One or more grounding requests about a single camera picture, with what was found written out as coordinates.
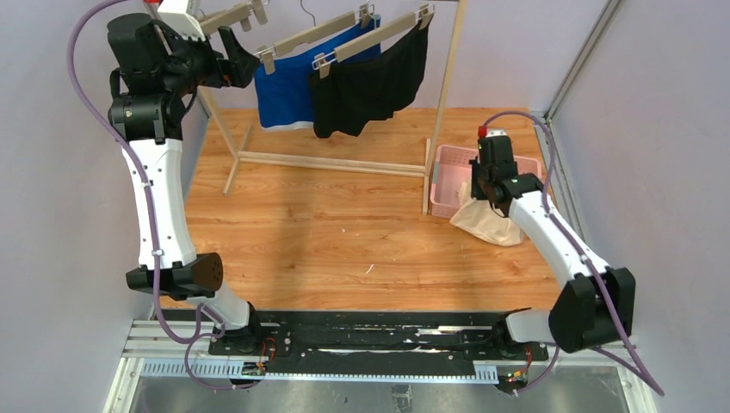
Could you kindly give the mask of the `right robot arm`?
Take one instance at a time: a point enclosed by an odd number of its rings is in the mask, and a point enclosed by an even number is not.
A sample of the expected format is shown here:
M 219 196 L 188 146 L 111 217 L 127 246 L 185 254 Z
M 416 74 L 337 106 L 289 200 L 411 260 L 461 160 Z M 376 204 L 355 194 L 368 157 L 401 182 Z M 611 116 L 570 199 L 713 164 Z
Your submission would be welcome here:
M 480 138 L 469 163 L 473 198 L 488 201 L 529 237 L 561 289 L 550 311 L 516 310 L 500 320 L 504 343 L 553 343 L 575 353 L 629 337 L 634 276 L 591 250 L 559 214 L 542 181 L 519 172 L 510 138 Z

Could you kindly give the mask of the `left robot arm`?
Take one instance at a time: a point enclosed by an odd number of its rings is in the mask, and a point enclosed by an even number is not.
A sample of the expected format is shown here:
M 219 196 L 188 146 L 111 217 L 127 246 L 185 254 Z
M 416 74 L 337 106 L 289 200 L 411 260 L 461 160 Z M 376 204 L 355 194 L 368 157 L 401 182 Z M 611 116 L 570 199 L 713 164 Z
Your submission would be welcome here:
M 140 250 L 128 287 L 204 305 L 221 345 L 252 352 L 263 343 L 257 311 L 224 282 L 220 255 L 195 250 L 184 211 L 184 97 L 200 87 L 245 88 L 259 65 L 230 28 L 219 34 L 223 52 L 144 13 L 114 18 L 108 43 L 118 65 L 110 76 L 108 121 L 121 136 L 135 186 Z

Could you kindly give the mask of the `blue underwear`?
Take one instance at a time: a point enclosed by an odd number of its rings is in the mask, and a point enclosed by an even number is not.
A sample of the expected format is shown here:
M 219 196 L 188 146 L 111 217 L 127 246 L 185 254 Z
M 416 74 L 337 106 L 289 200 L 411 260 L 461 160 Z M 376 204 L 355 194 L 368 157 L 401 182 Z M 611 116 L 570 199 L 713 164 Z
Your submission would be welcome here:
M 254 76 L 258 115 L 265 132 L 311 129 L 314 122 L 312 93 L 308 77 L 314 73 L 312 62 L 319 54 L 360 37 L 380 26 L 377 15 L 365 28 L 359 24 L 348 28 L 298 55 L 275 61 L 275 71 L 267 74 L 261 66 Z

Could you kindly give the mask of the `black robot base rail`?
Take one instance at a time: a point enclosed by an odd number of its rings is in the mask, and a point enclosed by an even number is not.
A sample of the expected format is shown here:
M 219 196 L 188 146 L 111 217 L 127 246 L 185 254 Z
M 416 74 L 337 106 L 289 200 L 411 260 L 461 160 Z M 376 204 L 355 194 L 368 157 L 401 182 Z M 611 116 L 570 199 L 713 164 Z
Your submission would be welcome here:
M 146 378 L 205 380 L 213 387 L 276 381 L 485 384 L 523 387 L 542 374 L 609 365 L 594 354 L 556 354 L 541 339 L 511 343 L 495 311 L 260 311 L 256 337 L 222 332 L 192 311 L 168 311 L 190 345 L 154 320 L 136 320 L 122 350 Z

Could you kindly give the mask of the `beige hanger with blue underwear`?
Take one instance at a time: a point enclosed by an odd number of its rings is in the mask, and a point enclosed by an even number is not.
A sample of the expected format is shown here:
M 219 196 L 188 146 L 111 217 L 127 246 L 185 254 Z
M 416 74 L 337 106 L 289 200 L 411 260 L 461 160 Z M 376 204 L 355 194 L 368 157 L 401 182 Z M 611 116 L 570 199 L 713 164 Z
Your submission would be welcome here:
M 311 45 L 334 34 L 339 34 L 346 29 L 360 23 L 364 28 L 374 16 L 374 6 L 367 1 L 361 4 L 357 11 L 345 12 L 339 16 L 321 24 L 315 24 L 312 28 L 303 30 L 297 34 L 279 40 L 271 46 L 261 46 L 254 56 L 258 57 L 263 64 L 265 73 L 270 75 L 275 72 L 275 58 L 286 57 L 298 46 Z

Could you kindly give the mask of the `cream underwear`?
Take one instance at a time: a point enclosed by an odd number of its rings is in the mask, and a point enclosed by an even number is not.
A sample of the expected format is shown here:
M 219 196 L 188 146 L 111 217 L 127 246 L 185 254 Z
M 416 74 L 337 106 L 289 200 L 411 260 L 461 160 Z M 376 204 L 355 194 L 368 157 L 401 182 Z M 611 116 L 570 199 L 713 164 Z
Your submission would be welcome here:
M 471 189 L 469 182 L 463 182 L 459 186 L 459 209 L 449 223 L 493 245 L 512 247 L 523 243 L 522 230 L 512 220 L 493 211 L 488 200 L 473 199 Z

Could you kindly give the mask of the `beige hanger with cream underwear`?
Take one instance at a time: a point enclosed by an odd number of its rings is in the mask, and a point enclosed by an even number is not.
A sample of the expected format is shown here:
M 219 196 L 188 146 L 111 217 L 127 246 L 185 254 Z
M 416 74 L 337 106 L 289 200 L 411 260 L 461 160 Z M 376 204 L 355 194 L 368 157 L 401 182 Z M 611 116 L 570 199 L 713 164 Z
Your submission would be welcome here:
M 265 10 L 267 4 L 261 0 L 244 1 L 230 9 L 203 16 L 199 18 L 199 23 L 204 34 L 213 34 L 220 27 L 233 27 L 236 25 L 240 26 L 244 32 L 250 32 L 253 20 L 260 26 L 268 23 L 269 19 Z

